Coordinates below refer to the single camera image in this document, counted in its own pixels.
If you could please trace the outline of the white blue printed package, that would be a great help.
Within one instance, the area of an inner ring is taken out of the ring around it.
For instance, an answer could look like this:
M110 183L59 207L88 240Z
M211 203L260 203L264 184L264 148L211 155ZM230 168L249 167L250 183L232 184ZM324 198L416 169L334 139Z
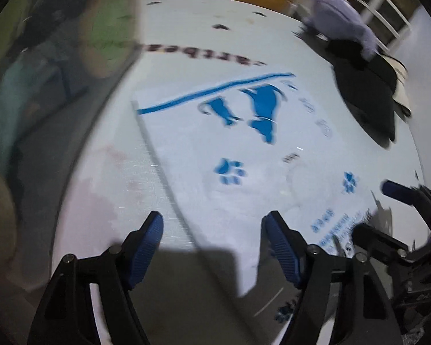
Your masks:
M132 103L198 247L257 337L277 341L297 292L263 217L352 256L352 228L376 210L354 155L292 72L145 88Z

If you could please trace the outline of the purple plush toy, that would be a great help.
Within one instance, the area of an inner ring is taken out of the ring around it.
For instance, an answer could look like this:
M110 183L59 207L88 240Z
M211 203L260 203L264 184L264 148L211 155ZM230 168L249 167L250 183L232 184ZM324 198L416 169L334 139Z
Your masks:
M357 42L367 61L378 53L374 32L347 0L312 0L311 12L303 19L303 25L308 33L322 34L329 40Z

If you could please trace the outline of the green avocado plush toy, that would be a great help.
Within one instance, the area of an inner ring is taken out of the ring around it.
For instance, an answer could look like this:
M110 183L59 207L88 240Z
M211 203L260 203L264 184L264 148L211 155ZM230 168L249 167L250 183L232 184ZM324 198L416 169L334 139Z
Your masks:
M80 17L78 52L95 78L120 70L138 47L137 0L89 0Z

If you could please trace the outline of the white sun visor cap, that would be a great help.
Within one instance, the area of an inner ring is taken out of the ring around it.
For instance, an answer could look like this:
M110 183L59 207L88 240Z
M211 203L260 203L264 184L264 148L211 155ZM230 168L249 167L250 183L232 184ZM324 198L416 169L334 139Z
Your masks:
M406 95L405 85L408 79L408 71L406 66L401 63L396 58L393 58L388 55L382 55L382 58L392 66L396 74L396 87L395 92L393 93L393 101L399 107L400 111L402 111L403 115L407 118L411 117L411 107L409 105L409 98Z

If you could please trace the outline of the black sun visor cap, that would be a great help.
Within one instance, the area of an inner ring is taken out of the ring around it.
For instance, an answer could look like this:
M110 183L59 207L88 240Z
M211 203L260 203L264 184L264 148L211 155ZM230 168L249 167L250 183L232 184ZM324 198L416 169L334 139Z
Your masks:
M397 83L393 67L381 55L364 59L362 46L355 41L330 41L325 50L338 92L351 114L377 143L393 142Z

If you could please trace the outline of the white drawer cabinet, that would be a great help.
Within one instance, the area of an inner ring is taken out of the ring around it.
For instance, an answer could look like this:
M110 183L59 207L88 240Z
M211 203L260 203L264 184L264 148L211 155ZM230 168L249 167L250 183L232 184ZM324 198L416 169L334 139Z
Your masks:
M378 46L390 53L411 32L410 21L418 0L347 0L374 32Z

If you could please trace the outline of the clear plastic storage bin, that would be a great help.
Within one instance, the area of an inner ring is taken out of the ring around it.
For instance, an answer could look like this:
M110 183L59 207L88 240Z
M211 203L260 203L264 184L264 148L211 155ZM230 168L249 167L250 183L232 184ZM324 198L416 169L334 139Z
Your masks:
M11 191L18 239L0 285L33 290L49 279L72 172L112 92L140 52L95 78L78 52L89 0L9 0L0 11L0 174ZM138 39L138 19L136 38Z

